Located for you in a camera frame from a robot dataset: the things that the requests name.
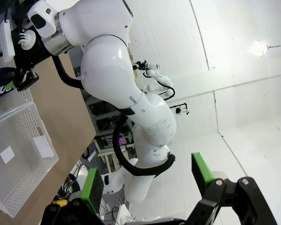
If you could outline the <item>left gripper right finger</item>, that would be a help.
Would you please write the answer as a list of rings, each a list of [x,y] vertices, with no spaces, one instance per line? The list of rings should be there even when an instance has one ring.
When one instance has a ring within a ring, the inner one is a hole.
[[[216,178],[199,152],[192,154],[192,174],[202,199],[186,220],[188,225],[212,225],[222,207],[231,207],[242,225],[277,224],[252,177],[237,182]]]

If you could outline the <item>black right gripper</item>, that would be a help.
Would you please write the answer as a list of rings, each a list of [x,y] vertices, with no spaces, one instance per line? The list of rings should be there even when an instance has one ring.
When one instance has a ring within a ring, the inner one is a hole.
[[[12,41],[15,50],[15,69],[9,73],[9,78],[12,79],[7,85],[6,89],[15,89],[17,91],[24,91],[39,80],[39,75],[32,69],[35,65],[52,56],[52,54],[44,46],[41,36],[37,33],[35,28],[28,28],[36,34],[36,42],[29,50],[24,50],[18,44],[19,31],[12,30]]]

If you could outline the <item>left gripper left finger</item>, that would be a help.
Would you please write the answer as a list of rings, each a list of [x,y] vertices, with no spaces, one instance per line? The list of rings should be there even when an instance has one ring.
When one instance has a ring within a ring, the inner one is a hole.
[[[90,169],[82,191],[64,206],[49,204],[44,210],[41,224],[102,225],[99,210],[103,189],[104,181],[98,169]]]

